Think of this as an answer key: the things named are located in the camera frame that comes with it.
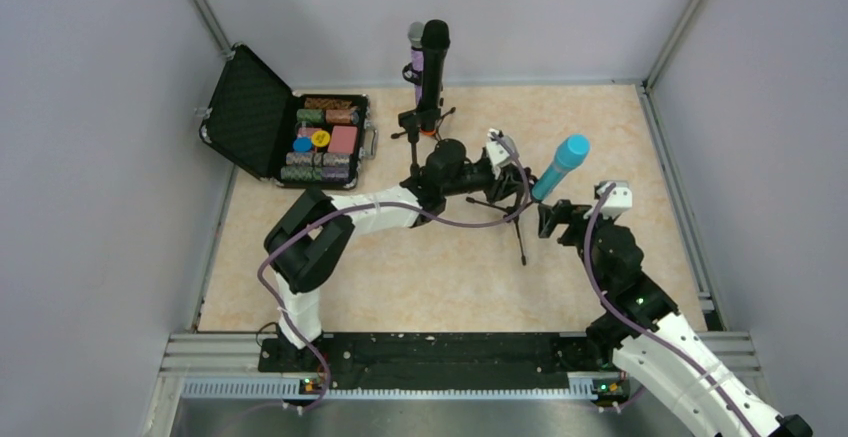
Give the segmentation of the turquoise toy microphone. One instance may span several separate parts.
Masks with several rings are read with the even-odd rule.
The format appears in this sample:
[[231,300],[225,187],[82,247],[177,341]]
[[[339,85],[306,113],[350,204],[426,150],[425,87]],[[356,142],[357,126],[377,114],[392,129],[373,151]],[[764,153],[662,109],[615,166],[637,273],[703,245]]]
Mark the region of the turquoise toy microphone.
[[531,190],[536,201],[545,200],[566,175],[579,168],[590,152],[590,142],[582,134],[568,136],[556,149],[554,157]]

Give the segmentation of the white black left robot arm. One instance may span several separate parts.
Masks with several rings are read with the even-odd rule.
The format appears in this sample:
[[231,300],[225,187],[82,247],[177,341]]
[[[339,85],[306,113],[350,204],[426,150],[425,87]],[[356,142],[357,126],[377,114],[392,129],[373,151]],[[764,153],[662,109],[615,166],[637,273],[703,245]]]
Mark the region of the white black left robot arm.
[[513,198],[504,210],[504,219],[511,221],[531,202],[535,181],[513,140],[492,129],[476,161],[462,142],[443,139],[423,165],[412,165],[409,177],[393,187],[345,195],[305,190],[266,236],[268,257],[258,271],[277,302],[282,339],[302,350],[321,336],[320,289],[353,238],[442,222],[450,197],[474,193],[483,194],[490,208]]

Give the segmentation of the purple glitter microphone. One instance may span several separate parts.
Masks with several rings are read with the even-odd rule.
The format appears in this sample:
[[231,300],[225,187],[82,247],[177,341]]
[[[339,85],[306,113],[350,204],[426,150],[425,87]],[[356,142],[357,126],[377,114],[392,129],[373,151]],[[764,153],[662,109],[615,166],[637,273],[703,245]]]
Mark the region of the purple glitter microphone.
[[415,104],[418,104],[422,97],[424,55],[421,39],[424,27],[424,23],[415,21],[410,24],[407,32],[411,58],[410,62],[403,68],[403,77],[414,86]]

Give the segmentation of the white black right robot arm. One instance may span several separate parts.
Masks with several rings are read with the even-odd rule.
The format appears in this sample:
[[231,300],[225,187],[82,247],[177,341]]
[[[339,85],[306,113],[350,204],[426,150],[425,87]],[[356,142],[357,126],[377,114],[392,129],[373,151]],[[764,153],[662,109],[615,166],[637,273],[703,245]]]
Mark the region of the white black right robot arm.
[[635,378],[694,436],[810,436],[749,389],[707,346],[673,299],[643,269],[644,253],[618,218],[632,206],[624,182],[604,181],[591,205],[538,208],[538,235],[572,247],[604,314],[586,334],[601,359]]

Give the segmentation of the round base clip stand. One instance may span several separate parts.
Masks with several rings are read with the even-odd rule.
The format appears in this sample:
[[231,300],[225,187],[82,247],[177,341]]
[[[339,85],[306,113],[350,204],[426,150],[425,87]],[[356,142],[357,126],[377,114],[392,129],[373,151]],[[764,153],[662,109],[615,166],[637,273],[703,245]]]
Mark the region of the round base clip stand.
[[418,174],[420,165],[418,162],[418,142],[421,135],[435,137],[438,134],[439,124],[442,121],[440,108],[428,110],[408,110],[398,115],[398,123],[403,128],[403,134],[410,145],[411,164],[410,176]]

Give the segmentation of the small black tripod stand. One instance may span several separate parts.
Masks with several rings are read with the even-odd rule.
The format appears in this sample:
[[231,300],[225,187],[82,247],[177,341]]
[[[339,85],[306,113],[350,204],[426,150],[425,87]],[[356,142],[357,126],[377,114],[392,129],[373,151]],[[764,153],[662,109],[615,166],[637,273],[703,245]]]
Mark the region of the small black tripod stand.
[[513,196],[509,196],[509,199],[512,199],[512,203],[510,205],[501,205],[496,203],[495,201],[488,200],[480,200],[474,197],[466,197],[465,201],[468,204],[486,207],[488,209],[493,209],[502,214],[500,220],[495,221],[495,225],[508,225],[511,226],[514,230],[514,235],[517,239],[518,249],[519,249],[519,260],[522,266],[528,265],[528,257],[526,252],[526,247],[524,243],[523,232],[521,229],[521,216],[524,212],[532,207],[535,204],[533,199],[530,199],[528,203],[525,202],[526,192],[519,190]]

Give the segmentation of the black orange-tipped microphone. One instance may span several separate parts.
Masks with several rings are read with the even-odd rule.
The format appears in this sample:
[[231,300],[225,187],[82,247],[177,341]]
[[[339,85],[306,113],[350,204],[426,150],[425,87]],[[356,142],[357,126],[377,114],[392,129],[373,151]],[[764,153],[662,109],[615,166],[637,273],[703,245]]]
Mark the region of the black orange-tipped microphone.
[[421,97],[416,108],[424,114],[420,122],[421,132],[425,135],[435,134],[436,122],[441,116],[442,77],[449,47],[448,24],[438,19],[426,22],[421,37]]

